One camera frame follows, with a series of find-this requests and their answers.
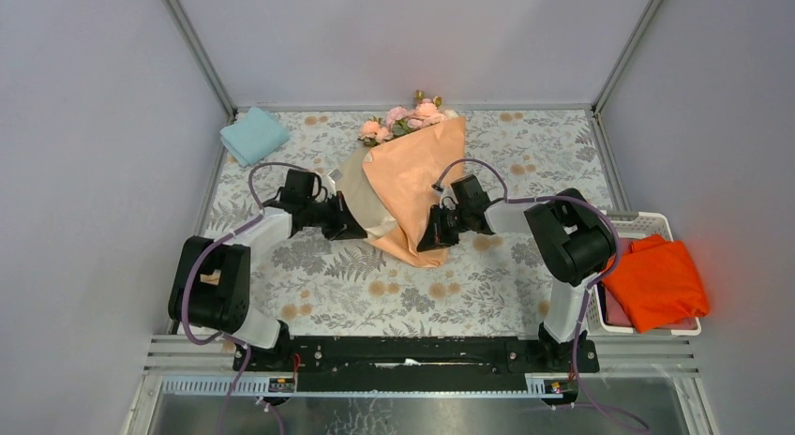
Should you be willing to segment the peach wrapping paper sheet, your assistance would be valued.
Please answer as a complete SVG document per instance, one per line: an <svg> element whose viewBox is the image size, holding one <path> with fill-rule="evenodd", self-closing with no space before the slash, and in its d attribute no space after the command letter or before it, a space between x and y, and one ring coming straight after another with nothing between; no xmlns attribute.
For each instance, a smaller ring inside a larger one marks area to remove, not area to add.
<svg viewBox="0 0 795 435"><path fill-rule="evenodd" d="M463 175L451 163L465 154L466 120L456 117L372 148L358 148L328 177L340 191L366 241L419 268L443 265L448 250L421 252L429 208L439 202L432 188L444 171L446 186Z"/></svg>

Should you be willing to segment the pile of fake flowers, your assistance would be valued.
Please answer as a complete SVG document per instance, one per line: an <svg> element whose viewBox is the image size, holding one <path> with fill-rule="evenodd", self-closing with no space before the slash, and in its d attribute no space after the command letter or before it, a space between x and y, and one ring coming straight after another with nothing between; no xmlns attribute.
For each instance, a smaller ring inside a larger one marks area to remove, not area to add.
<svg viewBox="0 0 795 435"><path fill-rule="evenodd" d="M372 116L360 127L357 139L365 147L375 147L455 118L458 113L446 107L441 96L417 90L412 107L393 107L384 118Z"/></svg>

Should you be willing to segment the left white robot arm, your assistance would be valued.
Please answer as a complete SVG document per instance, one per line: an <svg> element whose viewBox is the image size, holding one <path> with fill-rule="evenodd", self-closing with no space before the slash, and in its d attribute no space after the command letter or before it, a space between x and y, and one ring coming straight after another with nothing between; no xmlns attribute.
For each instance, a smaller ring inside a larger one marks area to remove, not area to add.
<svg viewBox="0 0 795 435"><path fill-rule="evenodd" d="M320 229L330 241L367 238L338 189L341 178L338 170L320 176L290 167L276 194L257 200L253 217L240 227L218 238L192 236L184 243L168 313L192 343L226 338L255 349L255 358L267 369L288 364L286 323L250 304L251 267L255 255L306 228Z"/></svg>

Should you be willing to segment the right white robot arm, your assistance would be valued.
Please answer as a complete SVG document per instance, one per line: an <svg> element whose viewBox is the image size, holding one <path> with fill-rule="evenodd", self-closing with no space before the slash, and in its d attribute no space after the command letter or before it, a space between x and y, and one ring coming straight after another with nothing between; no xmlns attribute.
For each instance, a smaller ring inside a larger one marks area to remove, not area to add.
<svg viewBox="0 0 795 435"><path fill-rule="evenodd" d="M584 332L586 291L618 250L607 216L572 187L546 197L491 199L471 174L453 182L442 196L452 201L430 206L416 250L450 248L465 232L529 235L553 278L549 311L539 324L537 356L546 369L564 369L574 360L574 344Z"/></svg>

